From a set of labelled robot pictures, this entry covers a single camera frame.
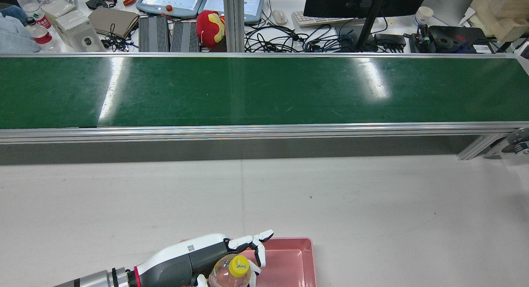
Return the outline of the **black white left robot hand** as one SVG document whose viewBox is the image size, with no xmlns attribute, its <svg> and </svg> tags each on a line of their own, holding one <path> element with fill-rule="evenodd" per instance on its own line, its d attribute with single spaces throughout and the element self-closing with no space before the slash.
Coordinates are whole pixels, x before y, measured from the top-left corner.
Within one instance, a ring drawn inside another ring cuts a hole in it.
<svg viewBox="0 0 529 287">
<path fill-rule="evenodd" d="M 215 233 L 178 242 L 135 266 L 133 281 L 137 287 L 205 287 L 202 277 L 207 277 L 221 258 L 243 253 L 248 248 L 255 256 L 250 268 L 253 276 L 258 276 L 266 266 L 264 244 L 273 235 L 272 229 L 236 239 Z"/>
</svg>

